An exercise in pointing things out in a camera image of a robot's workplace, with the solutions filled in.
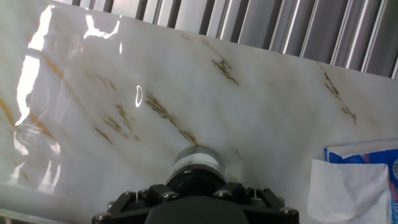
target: black mechanical device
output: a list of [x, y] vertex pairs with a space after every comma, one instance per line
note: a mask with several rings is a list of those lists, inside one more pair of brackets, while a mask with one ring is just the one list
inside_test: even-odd
[[223, 163], [211, 149], [181, 152], [166, 184], [124, 192], [92, 224], [299, 224], [299, 212], [285, 207], [271, 190], [226, 183]]

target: blue tissue box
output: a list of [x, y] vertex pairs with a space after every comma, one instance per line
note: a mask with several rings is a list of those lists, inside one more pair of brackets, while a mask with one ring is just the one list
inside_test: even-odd
[[398, 224], [398, 139], [327, 147], [324, 153], [325, 160], [334, 164], [387, 164], [390, 177], [392, 222]]

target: vertical metal slat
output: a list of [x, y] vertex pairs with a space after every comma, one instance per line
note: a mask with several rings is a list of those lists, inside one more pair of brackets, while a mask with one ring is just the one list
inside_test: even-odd
[[221, 38], [221, 35], [222, 35], [222, 33], [223, 33], [224, 29], [225, 29], [225, 25], [226, 25], [226, 15], [227, 15], [227, 12], [228, 12], [228, 8], [229, 8], [230, 3], [231, 3], [231, 0], [225, 0], [225, 2], [224, 2], [224, 7], [223, 7], [223, 11], [222, 11], [222, 13], [221, 13], [220, 23], [218, 24], [218, 27], [217, 27], [216, 38], [219, 38], [219, 39], [220, 39], [220, 38]]
[[72, 5], [80, 6], [80, 0], [72, 0]]
[[282, 4], [281, 0], [275, 0], [274, 7], [272, 9], [269, 22], [268, 22], [268, 28], [266, 30], [266, 36], [264, 37], [264, 42], [262, 43], [262, 48], [263, 49], [269, 49], [269, 45], [271, 44], [271, 39], [275, 30], [276, 26], [276, 20], [278, 18], [279, 10], [280, 10], [280, 5]]
[[112, 7], [113, 7], [113, 1], [114, 0], [106, 0], [104, 4], [104, 12], [112, 12]]
[[345, 64], [351, 39], [354, 35], [356, 21], [361, 10], [362, 1], [363, 0], [348, 0], [335, 49], [331, 56], [330, 64], [332, 65], [344, 66]]
[[382, 0], [366, 51], [362, 72], [389, 77], [398, 51], [398, 1]]
[[148, 0], [139, 0], [136, 19], [143, 20], [145, 15], [145, 10], [147, 8]]
[[280, 5], [278, 18], [275, 23], [269, 50], [280, 52], [284, 43], [284, 38], [290, 21], [290, 16], [294, 8], [295, 1], [283, 0]]
[[330, 63], [347, 0], [316, 0], [300, 56]]
[[157, 0], [154, 20], [152, 21], [153, 24], [159, 23], [159, 16], [160, 16], [160, 10], [162, 9], [162, 5], [163, 5], [163, 0]]
[[207, 0], [182, 0], [175, 28], [199, 33]]
[[396, 65], [392, 71], [391, 78], [398, 80], [398, 52], [396, 56]]
[[181, 0], [174, 0], [172, 5], [172, 10], [170, 12], [169, 22], [167, 27], [175, 28], [175, 23], [177, 22], [178, 12], [180, 11]]
[[281, 52], [299, 56], [315, 0], [295, 0]]
[[80, 0], [80, 7], [90, 8], [91, 0]]
[[239, 5], [238, 14], [236, 15], [234, 29], [232, 30], [231, 42], [238, 43], [239, 36], [241, 35], [242, 25], [246, 10], [248, 9], [249, 0], [241, 0]]
[[201, 20], [199, 34], [206, 35], [210, 24], [211, 13], [213, 12], [215, 0], [207, 0], [203, 19]]
[[356, 22], [353, 38], [347, 53], [344, 67], [360, 70], [366, 49], [371, 38], [380, 0], [364, 0]]
[[112, 13], [135, 18], [139, 0], [114, 0]]

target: brown marble vein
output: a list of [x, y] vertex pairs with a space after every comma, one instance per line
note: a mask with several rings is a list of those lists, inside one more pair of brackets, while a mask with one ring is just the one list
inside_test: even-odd
[[176, 117], [172, 114], [169, 114], [166, 108], [164, 108], [151, 93], [148, 93], [148, 99], [145, 101], [145, 104], [150, 106], [150, 108], [154, 110], [161, 118], [168, 119], [186, 140], [190, 141], [194, 146], [199, 145], [194, 135], [190, 131], [184, 130], [181, 125], [177, 123]]

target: marble slab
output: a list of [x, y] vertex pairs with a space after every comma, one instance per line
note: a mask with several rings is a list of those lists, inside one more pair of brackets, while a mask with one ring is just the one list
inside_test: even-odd
[[0, 1], [0, 208], [89, 223], [186, 147], [306, 223], [311, 158], [398, 137], [398, 81], [44, 0]]

